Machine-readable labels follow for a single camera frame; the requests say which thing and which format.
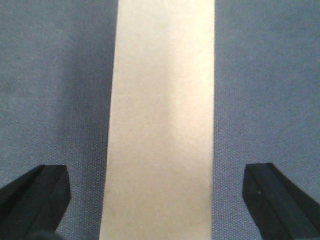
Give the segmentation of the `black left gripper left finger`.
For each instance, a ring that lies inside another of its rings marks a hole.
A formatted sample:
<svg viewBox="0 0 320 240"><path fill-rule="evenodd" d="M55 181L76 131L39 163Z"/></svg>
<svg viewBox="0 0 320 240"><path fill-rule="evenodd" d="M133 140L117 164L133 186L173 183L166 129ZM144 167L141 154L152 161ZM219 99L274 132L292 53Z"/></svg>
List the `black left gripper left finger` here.
<svg viewBox="0 0 320 240"><path fill-rule="evenodd" d="M2 240L59 240L70 203L66 165L39 165L0 189Z"/></svg>

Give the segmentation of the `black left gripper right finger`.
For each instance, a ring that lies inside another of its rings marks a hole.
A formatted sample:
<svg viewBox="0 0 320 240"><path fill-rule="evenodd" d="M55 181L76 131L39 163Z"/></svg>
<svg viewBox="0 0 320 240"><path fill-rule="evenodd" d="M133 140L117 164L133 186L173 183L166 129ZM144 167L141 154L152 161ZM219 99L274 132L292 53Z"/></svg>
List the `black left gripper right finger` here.
<svg viewBox="0 0 320 240"><path fill-rule="evenodd" d="M245 166L242 198L264 240L320 238L320 204L273 163Z"/></svg>

